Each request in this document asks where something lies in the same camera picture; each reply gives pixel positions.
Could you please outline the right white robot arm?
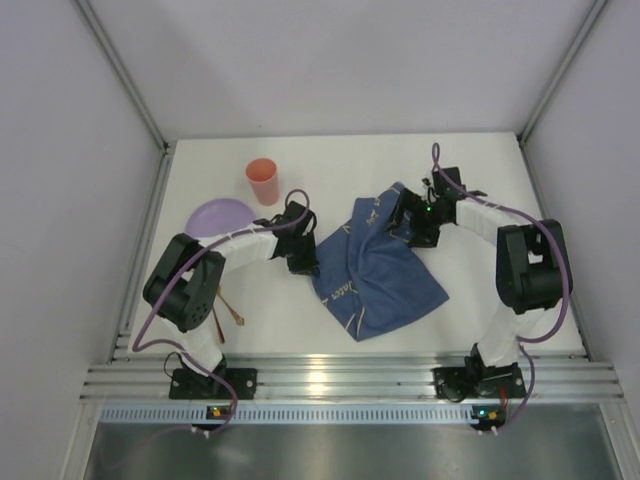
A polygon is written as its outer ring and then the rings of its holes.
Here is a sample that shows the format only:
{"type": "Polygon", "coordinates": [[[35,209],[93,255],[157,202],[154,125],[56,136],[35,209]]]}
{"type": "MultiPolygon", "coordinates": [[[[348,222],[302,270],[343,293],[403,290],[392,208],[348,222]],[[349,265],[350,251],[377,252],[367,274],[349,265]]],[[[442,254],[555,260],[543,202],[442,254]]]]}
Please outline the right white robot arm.
{"type": "Polygon", "coordinates": [[[499,205],[479,190],[467,190],[456,167],[434,170],[423,184],[423,195],[400,190],[386,230],[407,224],[409,244],[418,248],[436,247],[446,224],[474,232],[496,249],[495,285],[501,301],[463,366],[435,369],[436,396],[455,403],[523,398],[518,357],[525,332],[545,311],[566,308],[573,288],[562,227],[556,220],[536,220],[499,205]]]}

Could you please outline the blue embroidered cloth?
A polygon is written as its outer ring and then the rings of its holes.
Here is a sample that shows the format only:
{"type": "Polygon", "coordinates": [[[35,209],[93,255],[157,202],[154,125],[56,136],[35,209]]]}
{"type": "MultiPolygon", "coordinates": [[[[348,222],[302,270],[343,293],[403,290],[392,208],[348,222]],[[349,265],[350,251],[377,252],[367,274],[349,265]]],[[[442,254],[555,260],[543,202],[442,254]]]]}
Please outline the blue embroidered cloth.
{"type": "Polygon", "coordinates": [[[408,220],[385,229],[404,189],[396,182],[376,197],[356,199],[351,218],[316,248],[313,289],[356,342],[411,325],[449,300],[409,246],[408,220]]]}

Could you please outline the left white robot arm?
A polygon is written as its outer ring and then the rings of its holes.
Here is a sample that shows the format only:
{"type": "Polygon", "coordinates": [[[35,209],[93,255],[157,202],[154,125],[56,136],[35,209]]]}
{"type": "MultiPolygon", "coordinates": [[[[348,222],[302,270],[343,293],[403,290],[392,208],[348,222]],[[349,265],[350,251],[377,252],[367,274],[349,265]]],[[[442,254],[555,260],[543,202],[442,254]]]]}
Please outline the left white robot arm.
{"type": "Polygon", "coordinates": [[[282,214],[258,219],[229,233],[197,239],[175,235],[144,285],[151,312],[133,340],[142,353],[165,346],[195,374],[218,375],[225,356],[205,325],[225,273],[258,261],[286,260],[294,275],[316,276],[317,217],[307,205],[285,202],[282,214]]]}

